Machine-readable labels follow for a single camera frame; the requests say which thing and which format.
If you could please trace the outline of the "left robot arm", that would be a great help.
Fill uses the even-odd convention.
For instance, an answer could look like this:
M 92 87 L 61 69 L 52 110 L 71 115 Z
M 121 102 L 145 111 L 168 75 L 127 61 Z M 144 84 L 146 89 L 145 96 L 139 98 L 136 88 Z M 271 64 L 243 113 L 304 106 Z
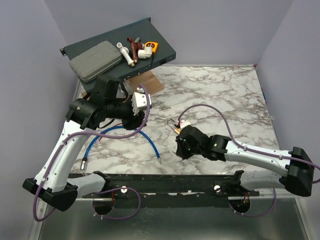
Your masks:
M 96 129 L 105 119 L 122 120 L 127 130 L 138 132 L 147 123 L 150 95 L 143 84 L 129 94 L 122 80 L 101 76 L 94 88 L 69 105 L 61 135 L 46 164 L 34 178 L 27 178 L 22 187 L 38 199 L 62 212 L 76 198 L 96 193 L 104 198 L 110 194 L 109 178 L 96 171 L 85 177 L 70 179 L 69 173 L 83 145 L 90 136 L 101 136 Z

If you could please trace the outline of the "white pvc elbow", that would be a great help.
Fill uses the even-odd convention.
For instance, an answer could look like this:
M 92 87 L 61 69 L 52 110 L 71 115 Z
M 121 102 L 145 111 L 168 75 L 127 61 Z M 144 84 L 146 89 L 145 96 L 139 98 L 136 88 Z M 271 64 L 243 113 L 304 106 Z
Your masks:
M 148 59 L 153 55 L 152 47 L 145 46 L 144 49 L 139 49 L 137 56 L 139 59 Z

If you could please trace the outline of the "brass padlock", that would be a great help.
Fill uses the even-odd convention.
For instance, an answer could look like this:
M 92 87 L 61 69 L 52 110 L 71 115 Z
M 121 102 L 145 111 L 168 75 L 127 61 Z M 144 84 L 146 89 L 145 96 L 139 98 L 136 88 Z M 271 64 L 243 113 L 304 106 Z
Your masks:
M 173 131 L 176 133 L 176 134 L 179 134 L 180 133 L 180 127 L 178 125 L 178 121 L 173 119 L 173 118 L 168 118 L 166 120 L 166 124 L 171 128 L 173 129 Z

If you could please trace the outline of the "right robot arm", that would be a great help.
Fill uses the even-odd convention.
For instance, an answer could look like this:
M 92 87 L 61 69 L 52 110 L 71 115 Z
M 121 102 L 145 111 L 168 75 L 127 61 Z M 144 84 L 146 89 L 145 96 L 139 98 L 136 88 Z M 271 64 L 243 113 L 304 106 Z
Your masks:
M 201 155 L 210 161 L 239 162 L 262 168 L 259 173 L 242 173 L 230 183 L 230 191 L 236 196 L 262 188 L 285 189 L 300 197 L 312 194 L 315 168 L 302 148 L 270 150 L 234 142 L 228 136 L 207 136 L 191 125 L 184 127 L 175 141 L 176 155 L 183 160 Z

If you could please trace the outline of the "blue cable lock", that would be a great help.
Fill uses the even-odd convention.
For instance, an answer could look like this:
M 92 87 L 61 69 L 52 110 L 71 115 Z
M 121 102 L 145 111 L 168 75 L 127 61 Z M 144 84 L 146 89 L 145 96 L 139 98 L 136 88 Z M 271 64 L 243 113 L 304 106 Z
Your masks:
M 112 127 L 109 127 L 109 128 L 106 128 L 106 129 L 109 129 L 108 132 L 112 131 L 112 130 L 117 130 L 117 129 L 124 129 L 123 125 L 121 123 L 118 123 Z M 160 156 L 160 153 L 156 147 L 156 145 L 154 144 L 154 142 L 151 140 L 151 138 L 145 134 L 143 131 L 139 131 L 138 132 L 140 135 L 142 135 L 145 139 L 148 140 L 148 142 L 150 143 L 150 145 L 152 146 L 154 152 L 155 152 L 155 155 L 157 157 L 157 160 L 160 164 L 162 164 L 162 160 L 161 160 L 161 156 Z M 80 170 L 81 171 L 84 171 L 86 170 L 87 168 L 87 163 L 88 163 L 88 156 L 89 156 L 89 153 L 90 153 L 90 150 L 91 148 L 93 147 L 93 145 L 98 142 L 98 139 L 100 138 L 100 136 L 95 136 L 94 139 L 90 142 L 90 144 L 88 145 L 88 147 L 86 148 L 85 152 L 84 152 L 84 156 L 81 160 L 81 164 L 80 164 Z

